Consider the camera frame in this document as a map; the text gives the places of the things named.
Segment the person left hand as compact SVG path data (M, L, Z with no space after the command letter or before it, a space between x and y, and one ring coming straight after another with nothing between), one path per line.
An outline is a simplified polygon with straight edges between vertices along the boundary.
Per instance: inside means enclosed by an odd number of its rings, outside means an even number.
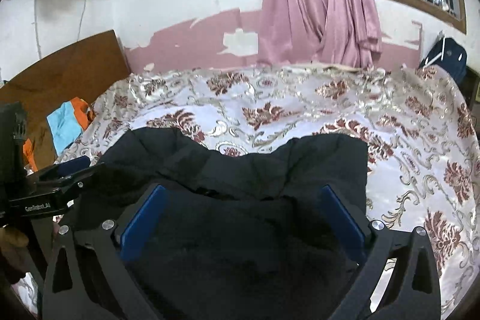
M1 228L1 275L10 284L18 283L28 272L29 239L22 232L11 228Z

